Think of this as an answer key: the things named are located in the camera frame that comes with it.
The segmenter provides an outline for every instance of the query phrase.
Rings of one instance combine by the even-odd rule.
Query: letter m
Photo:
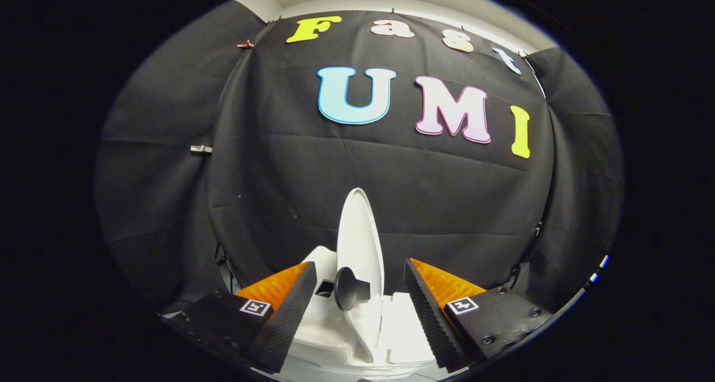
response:
[[[422,119],[415,128],[427,135],[439,135],[444,128],[437,120],[442,120],[452,136],[457,135],[464,119],[467,127],[462,135],[472,142],[489,143],[491,135],[487,131],[487,117],[484,102],[487,94],[476,87],[467,86],[455,102],[444,82],[432,77],[417,77],[414,82],[422,87]]]

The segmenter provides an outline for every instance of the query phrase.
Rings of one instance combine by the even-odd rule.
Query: black knob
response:
[[[357,280],[352,269],[340,268],[335,275],[335,303],[342,311],[350,311],[358,302],[370,300],[370,283]]]

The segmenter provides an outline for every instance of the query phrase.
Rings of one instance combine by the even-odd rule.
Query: black fabric backdrop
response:
[[[141,64],[109,113],[97,151],[97,212],[128,281],[154,306],[179,311],[225,285],[209,224],[205,157],[223,85],[263,22],[227,1]]]
[[[286,43],[299,19],[333,15],[342,21],[317,39]],[[380,19],[403,21],[416,35],[371,33]],[[380,232],[386,294],[406,291],[407,257],[485,288],[505,283],[521,263],[520,292],[550,311],[564,305],[618,223],[623,174],[608,109],[563,51],[532,54],[536,74],[512,54],[520,76],[492,51],[503,47],[480,36],[469,34],[471,53],[445,46],[446,28],[370,11],[264,26],[229,1],[169,39],[117,97],[97,156],[100,219],[130,283],[163,312],[185,308],[224,288],[217,244],[240,283],[255,283],[317,245],[334,250],[342,202],[363,188]],[[256,47],[235,46],[246,39]],[[368,125],[326,119],[316,72],[327,66],[357,70],[347,88],[356,107],[370,102],[365,69],[396,71],[388,114]],[[484,90],[490,143],[417,132],[417,76],[442,79],[454,98],[467,86]],[[510,105],[530,115],[528,159],[511,153]],[[213,153],[192,154],[189,145]]]
[[[286,43],[298,20],[320,16],[342,21],[317,39]],[[416,35],[371,33],[380,19],[403,21]],[[475,51],[450,49],[442,43],[446,28],[452,27],[413,16],[335,11],[284,18],[252,39],[255,48],[241,56],[225,86],[207,170],[212,224],[243,283],[288,268],[317,245],[334,250],[352,188],[370,199],[386,294],[406,291],[407,257],[487,288],[508,280],[544,210],[551,121],[526,63],[513,54],[523,72],[514,74],[492,52],[498,45],[469,33]],[[316,72],[327,66],[356,69],[347,101],[357,107],[370,102],[365,69],[396,71],[385,117],[341,125],[321,115]],[[491,142],[446,130],[419,133],[419,75],[444,80],[455,99],[467,86],[484,90]],[[528,159],[511,153],[512,104],[531,115]]]

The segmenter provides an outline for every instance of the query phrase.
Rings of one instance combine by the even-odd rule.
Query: blue letter u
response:
[[[340,124],[369,124],[384,117],[390,109],[390,80],[395,71],[370,68],[365,74],[373,79],[373,97],[365,107],[353,107],[345,99],[347,79],[355,69],[347,66],[329,66],[317,72],[322,80],[317,96],[317,106],[325,117]]]

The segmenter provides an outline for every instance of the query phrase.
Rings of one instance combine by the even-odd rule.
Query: white plastic part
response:
[[[368,362],[375,362],[383,312],[385,268],[373,210],[360,188],[347,195],[337,229],[337,269],[346,266],[358,280],[370,283],[370,300],[345,311],[345,319],[367,352]]]
[[[315,263],[316,290],[301,320],[283,370],[275,380],[293,382],[381,382],[442,380],[409,294],[384,293],[384,268],[378,230],[365,193],[353,189],[345,200],[337,252],[319,246],[303,262]],[[370,301],[343,312],[335,296],[316,295],[323,281],[348,266],[370,283]]]

